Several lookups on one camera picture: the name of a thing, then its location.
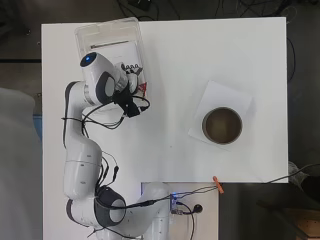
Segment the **tabletop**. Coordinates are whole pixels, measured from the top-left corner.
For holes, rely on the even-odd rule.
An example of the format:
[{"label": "tabletop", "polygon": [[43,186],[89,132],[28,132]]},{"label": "tabletop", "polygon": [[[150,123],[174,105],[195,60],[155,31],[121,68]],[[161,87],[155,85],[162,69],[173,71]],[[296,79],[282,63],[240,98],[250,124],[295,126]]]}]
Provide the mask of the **tabletop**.
[{"label": "tabletop", "polygon": [[[82,80],[74,30],[83,25],[42,26],[45,239],[74,237],[67,229],[72,223],[62,217],[61,117],[67,84]],[[116,157],[120,171],[114,186],[127,202],[137,200],[141,182],[210,182],[213,175],[223,182],[262,182],[286,175],[285,18],[143,22],[140,28],[151,74],[151,108],[116,131],[88,126],[93,140]],[[247,143],[243,149],[225,151],[188,136],[212,80],[253,98],[241,136]]]}]

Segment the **black floor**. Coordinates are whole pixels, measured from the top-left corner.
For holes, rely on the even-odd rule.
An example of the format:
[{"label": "black floor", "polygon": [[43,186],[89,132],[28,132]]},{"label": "black floor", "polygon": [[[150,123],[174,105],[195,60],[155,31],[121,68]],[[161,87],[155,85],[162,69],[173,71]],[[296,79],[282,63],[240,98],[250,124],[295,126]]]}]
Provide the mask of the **black floor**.
[{"label": "black floor", "polygon": [[[0,41],[0,58],[41,58],[41,24],[71,22],[102,22],[123,18],[115,0],[21,0],[17,1],[24,23],[31,29],[26,36],[12,31]],[[154,0],[159,7],[159,19],[177,20],[168,0]],[[237,18],[246,7],[237,0],[172,0],[181,19]],[[256,5],[259,15],[273,13],[279,1]],[[288,85],[289,158],[298,166],[320,162],[320,7],[307,2],[294,3],[284,11],[288,15],[287,35],[296,53],[296,70]],[[148,13],[130,7],[138,16],[156,18],[156,6]],[[258,17],[248,10],[243,17]],[[293,54],[288,47],[288,74],[293,71]],[[0,87],[24,91],[35,97],[36,113],[41,113],[41,65],[0,65]],[[320,174],[320,168],[309,173]],[[320,205],[290,184],[225,184],[220,199],[220,240],[295,239],[285,225],[268,211],[256,205],[258,200],[286,207],[319,209]]]}]

